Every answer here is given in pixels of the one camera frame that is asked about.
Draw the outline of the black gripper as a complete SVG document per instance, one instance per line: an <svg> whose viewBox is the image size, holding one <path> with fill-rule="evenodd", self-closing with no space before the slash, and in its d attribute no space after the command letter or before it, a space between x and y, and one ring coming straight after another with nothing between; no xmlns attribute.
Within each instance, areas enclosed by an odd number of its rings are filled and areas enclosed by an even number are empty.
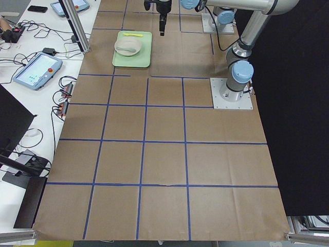
<svg viewBox="0 0 329 247"><path fill-rule="evenodd" d="M156 10L160 13L159 16L159 32L163 36L165 34L166 24L167 24L167 14L171 12L172 1L171 0L144 0L144 8L149 11L151 4L156 5Z"/></svg>

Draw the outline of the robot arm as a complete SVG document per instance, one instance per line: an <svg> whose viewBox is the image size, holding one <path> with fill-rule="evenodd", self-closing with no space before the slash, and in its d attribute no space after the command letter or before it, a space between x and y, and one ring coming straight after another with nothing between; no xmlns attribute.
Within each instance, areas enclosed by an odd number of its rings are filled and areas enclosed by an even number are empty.
<svg viewBox="0 0 329 247"><path fill-rule="evenodd" d="M215 15L215 25L217 28L231 24L234 20L235 12L233 8L215 6L213 8Z"/></svg>
<svg viewBox="0 0 329 247"><path fill-rule="evenodd" d="M298 1L180 1L185 9L200 12L208 6L252 10L240 38L229 46L226 55L229 75L219 90L221 97L229 102L237 102L244 95L244 88L251 80L254 69L248 62L252 49L273 15L281 15L291 11Z"/></svg>

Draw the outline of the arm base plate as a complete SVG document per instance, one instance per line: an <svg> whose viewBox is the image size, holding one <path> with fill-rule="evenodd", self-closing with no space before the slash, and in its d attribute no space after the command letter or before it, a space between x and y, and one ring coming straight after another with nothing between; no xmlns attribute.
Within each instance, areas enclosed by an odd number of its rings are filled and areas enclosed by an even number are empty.
<svg viewBox="0 0 329 247"><path fill-rule="evenodd" d="M219 34L227 34L227 35L234 34L234 29L232 24L226 24L226 25L218 24L216 26L209 13L202 13L201 18L202 18L203 33L216 34L216 31L218 30Z"/></svg>
<svg viewBox="0 0 329 247"><path fill-rule="evenodd" d="M227 78L210 78L213 108L217 110L252 110L248 86L240 92L227 87Z"/></svg>

